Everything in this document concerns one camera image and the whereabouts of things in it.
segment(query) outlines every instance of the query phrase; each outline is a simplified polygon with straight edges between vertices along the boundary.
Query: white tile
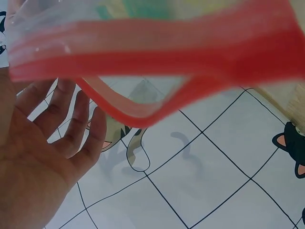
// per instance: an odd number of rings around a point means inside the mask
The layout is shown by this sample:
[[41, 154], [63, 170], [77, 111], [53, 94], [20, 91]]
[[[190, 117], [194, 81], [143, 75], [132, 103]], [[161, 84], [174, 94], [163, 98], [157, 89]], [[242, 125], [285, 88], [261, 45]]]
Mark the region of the white tile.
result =
[[61, 127], [58, 128], [61, 137], [63, 137], [65, 135], [69, 124], [70, 124], [70, 120], [67, 121], [65, 124], [63, 124]]
[[149, 177], [189, 227], [248, 180], [203, 135]]
[[276, 150], [272, 138], [283, 127], [257, 100], [244, 93], [205, 133], [247, 175], [253, 176]]
[[283, 123], [289, 122], [288, 118], [286, 118], [278, 109], [276, 109], [276, 107], [274, 107], [271, 103], [269, 103], [264, 97], [262, 97], [254, 89], [250, 89], [250, 90], [248, 90], [248, 92], [251, 95], [253, 95], [256, 99], [258, 99], [264, 106], [266, 106]]
[[243, 92], [242, 89], [235, 89], [221, 92], [210, 98], [192, 104], [182, 111], [185, 113], [201, 130], [207, 128], [227, 107], [238, 98]]
[[254, 177], [290, 216], [297, 222], [305, 208], [305, 182], [295, 176], [295, 161], [279, 149], [263, 169]]
[[61, 138], [58, 129], [55, 130], [55, 132], [51, 135], [51, 137], [48, 139], [48, 143], [56, 142]]
[[79, 214], [69, 223], [62, 227], [62, 229], [96, 229], [86, 211]]
[[103, 152], [97, 164], [79, 181], [86, 206], [108, 197], [144, 177], [133, 171], [126, 159], [126, 147], [119, 141]]
[[290, 229], [293, 224], [252, 181], [194, 229]]
[[142, 137], [151, 161], [147, 173], [153, 172], [190, 143], [200, 131], [181, 113], [177, 112], [148, 128]]
[[46, 101], [42, 101], [42, 103], [39, 104], [39, 106], [37, 106], [36, 109], [29, 115], [28, 119], [34, 121], [35, 118], [37, 118], [47, 108], [48, 104]]
[[298, 227], [299, 229], [305, 229], [305, 224], [304, 224], [304, 222], [303, 222], [302, 219], [301, 219], [301, 221], [297, 224], [297, 227]]
[[101, 229], [185, 229], [146, 178], [88, 211]]
[[134, 91], [135, 87], [142, 81], [143, 78], [141, 77], [130, 77], [125, 79], [122, 78], [111, 88], [120, 95], [128, 98]]
[[66, 196], [53, 219], [46, 225], [46, 228], [58, 229], [84, 209], [80, 192], [77, 185], [75, 185]]
[[155, 103], [164, 98], [160, 91], [142, 77], [121, 79], [111, 88], [120, 95], [139, 104]]
[[145, 77], [159, 92], [168, 95], [172, 90], [179, 89], [184, 77]]
[[54, 89], [55, 89], [56, 86], [57, 86], [57, 82], [58, 82], [58, 79], [56, 79], [56, 80], [54, 81], [54, 83], [52, 84], [52, 86], [50, 87], [49, 92], [47, 93], [47, 97], [54, 91]]
[[122, 80], [121, 77], [119, 76], [102, 76], [100, 77], [100, 79], [106, 83], [109, 87], [114, 86], [117, 82], [119, 82], [120, 80]]
[[51, 92], [51, 93], [45, 98], [45, 101], [46, 101], [48, 104], [50, 104], [51, 98], [52, 98], [53, 94], [54, 94], [54, 92]]

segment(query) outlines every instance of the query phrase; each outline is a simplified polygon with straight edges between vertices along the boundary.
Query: clear plastic bag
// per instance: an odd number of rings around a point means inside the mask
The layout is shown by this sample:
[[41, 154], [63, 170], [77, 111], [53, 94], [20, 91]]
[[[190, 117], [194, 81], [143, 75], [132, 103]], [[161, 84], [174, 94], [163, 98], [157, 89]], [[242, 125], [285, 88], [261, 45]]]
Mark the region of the clear plastic bag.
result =
[[13, 2], [12, 79], [73, 79], [131, 126], [218, 90], [304, 73], [304, 35], [288, 0]]

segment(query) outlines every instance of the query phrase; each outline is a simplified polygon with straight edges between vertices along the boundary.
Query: black cartoon cat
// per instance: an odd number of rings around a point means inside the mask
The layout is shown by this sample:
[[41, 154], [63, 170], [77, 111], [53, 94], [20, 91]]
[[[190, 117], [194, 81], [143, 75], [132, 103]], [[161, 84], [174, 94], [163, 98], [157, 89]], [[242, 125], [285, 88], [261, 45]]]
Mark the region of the black cartoon cat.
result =
[[272, 142], [289, 153], [295, 161], [295, 176], [305, 177], [305, 135], [291, 122], [285, 125], [284, 133], [273, 137]]
[[1, 55], [6, 50], [6, 45], [4, 44], [4, 40], [5, 40], [4, 22], [5, 22], [6, 12], [1, 11], [0, 16], [4, 16], [4, 18], [0, 22], [0, 55]]

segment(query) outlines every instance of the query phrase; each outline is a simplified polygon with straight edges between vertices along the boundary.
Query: hand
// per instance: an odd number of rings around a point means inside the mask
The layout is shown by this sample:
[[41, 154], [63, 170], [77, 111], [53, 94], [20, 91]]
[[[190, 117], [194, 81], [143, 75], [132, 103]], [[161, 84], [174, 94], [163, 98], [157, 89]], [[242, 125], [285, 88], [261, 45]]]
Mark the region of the hand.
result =
[[27, 119], [51, 85], [32, 83], [16, 98], [7, 72], [0, 72], [1, 229], [42, 229], [99, 158], [106, 134], [105, 115], [99, 108], [78, 152], [89, 115], [89, 98], [82, 91], [65, 136], [47, 143], [67, 115], [74, 83], [59, 80], [49, 107], [33, 122]]

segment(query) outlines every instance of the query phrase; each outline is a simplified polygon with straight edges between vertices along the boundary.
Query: finger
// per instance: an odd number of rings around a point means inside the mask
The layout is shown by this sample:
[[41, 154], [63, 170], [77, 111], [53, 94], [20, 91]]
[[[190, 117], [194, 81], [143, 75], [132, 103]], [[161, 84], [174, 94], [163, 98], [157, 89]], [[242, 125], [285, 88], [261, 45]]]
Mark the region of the finger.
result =
[[7, 140], [16, 94], [9, 77], [9, 68], [0, 68], [0, 146]]
[[65, 136], [52, 144], [66, 158], [72, 157], [79, 150], [88, 118], [89, 98], [83, 91], [79, 91]]
[[45, 99], [53, 82], [54, 81], [40, 81], [30, 84], [18, 96], [15, 106], [28, 117]]
[[82, 149], [69, 160], [77, 171], [77, 180], [80, 179], [98, 161], [106, 137], [107, 125], [105, 113], [96, 108], [91, 120], [89, 136]]
[[49, 138], [66, 118], [74, 89], [75, 83], [58, 80], [48, 108], [33, 121], [46, 138]]
[[25, 82], [25, 83], [14, 83], [15, 93], [18, 94], [21, 92], [24, 88], [29, 86], [33, 82]]

